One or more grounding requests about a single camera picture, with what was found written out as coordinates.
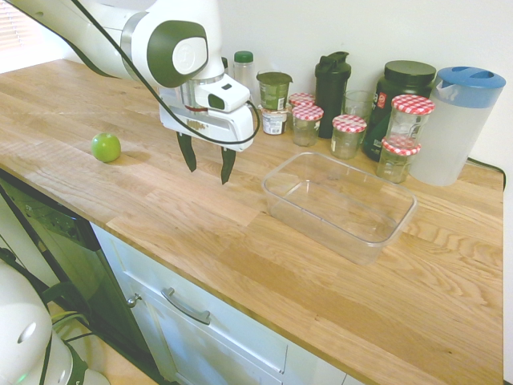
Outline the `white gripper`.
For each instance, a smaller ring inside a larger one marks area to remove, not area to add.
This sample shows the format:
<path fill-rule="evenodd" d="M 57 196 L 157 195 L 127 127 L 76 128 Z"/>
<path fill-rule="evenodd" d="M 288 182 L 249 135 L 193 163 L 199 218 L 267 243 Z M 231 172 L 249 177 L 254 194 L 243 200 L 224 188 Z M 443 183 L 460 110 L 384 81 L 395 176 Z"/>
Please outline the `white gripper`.
<path fill-rule="evenodd" d="M 232 143 L 246 140 L 253 134 L 253 117 L 247 104 L 228 113 L 216 110 L 190 111 L 181 103 L 178 87 L 160 88 L 159 94 L 177 118 L 193 130 L 193 132 L 187 130 L 163 107 L 160 107 L 160 120 L 163 126 L 177 132 L 180 151 L 190 172 L 194 172 L 197 167 L 192 137 L 199 139 L 200 133 L 207 136 L 210 142 L 214 139 Z M 222 148 L 221 155 L 220 179 L 221 183 L 225 184 L 231 176 L 236 161 L 236 152 L 229 148 Z"/>

